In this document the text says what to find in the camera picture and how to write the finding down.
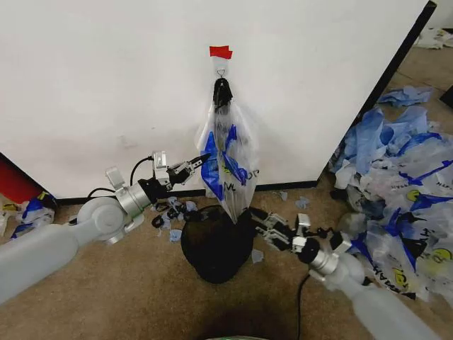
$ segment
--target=white wall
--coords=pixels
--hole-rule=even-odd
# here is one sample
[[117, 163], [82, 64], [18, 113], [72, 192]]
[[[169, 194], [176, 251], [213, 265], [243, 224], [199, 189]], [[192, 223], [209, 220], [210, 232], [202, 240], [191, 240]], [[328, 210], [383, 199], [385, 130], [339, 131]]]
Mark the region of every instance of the white wall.
[[434, 2], [437, 8], [426, 27], [453, 28], [453, 0], [434, 0]]
[[58, 198], [106, 186], [111, 165], [128, 177], [153, 149], [194, 157], [208, 46], [230, 45], [260, 182], [316, 180], [425, 2], [2, 0], [1, 151]]

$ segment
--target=blue printed plastic bag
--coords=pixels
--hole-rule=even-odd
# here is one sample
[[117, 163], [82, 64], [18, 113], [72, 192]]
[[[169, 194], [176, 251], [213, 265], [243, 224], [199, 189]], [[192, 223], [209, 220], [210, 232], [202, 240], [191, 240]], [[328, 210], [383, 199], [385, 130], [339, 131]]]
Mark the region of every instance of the blue printed plastic bag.
[[234, 223], [249, 207], [255, 192], [259, 174], [257, 141], [246, 115], [233, 99], [228, 81], [218, 79], [196, 144], [201, 154], [210, 154], [201, 168], [202, 179]]

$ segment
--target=red object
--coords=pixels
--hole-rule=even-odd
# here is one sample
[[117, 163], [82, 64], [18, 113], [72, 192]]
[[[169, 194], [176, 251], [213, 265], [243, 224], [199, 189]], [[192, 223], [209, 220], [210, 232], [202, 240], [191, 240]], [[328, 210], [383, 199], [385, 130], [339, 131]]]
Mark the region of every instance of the red object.
[[229, 50], [229, 46], [210, 46], [210, 57], [221, 57], [231, 59], [233, 51]]
[[38, 196], [42, 188], [7, 159], [0, 157], [0, 193], [15, 203]]

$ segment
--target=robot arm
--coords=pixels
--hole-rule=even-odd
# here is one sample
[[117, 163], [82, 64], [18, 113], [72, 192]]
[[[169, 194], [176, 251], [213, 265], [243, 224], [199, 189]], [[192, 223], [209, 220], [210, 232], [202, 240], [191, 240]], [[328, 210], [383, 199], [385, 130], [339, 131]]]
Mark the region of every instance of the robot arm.
[[[298, 214], [296, 228], [276, 214], [257, 216], [257, 227], [266, 242], [279, 250], [290, 250], [309, 266], [309, 275], [329, 290], [341, 290], [351, 300], [355, 315], [375, 339], [435, 340], [440, 339], [419, 317], [412, 313], [395, 294], [370, 283], [364, 285], [362, 264], [346, 253], [350, 239], [333, 232], [328, 244], [322, 245], [309, 231], [310, 220]], [[327, 233], [318, 230], [321, 238]]]
[[154, 153], [154, 173], [127, 186], [116, 167], [106, 171], [117, 200], [99, 197], [82, 206], [76, 225], [46, 225], [0, 246], [0, 304], [69, 263], [79, 247], [94, 240], [114, 244], [144, 221], [143, 210], [177, 183], [184, 184], [209, 158], [175, 166]]

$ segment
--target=red tape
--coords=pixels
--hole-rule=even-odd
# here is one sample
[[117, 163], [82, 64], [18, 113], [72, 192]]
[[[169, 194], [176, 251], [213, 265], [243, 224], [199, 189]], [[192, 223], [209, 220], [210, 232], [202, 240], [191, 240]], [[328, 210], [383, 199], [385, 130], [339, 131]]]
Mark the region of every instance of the red tape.
[[229, 50], [229, 46], [210, 46], [210, 56], [231, 59], [233, 51]]

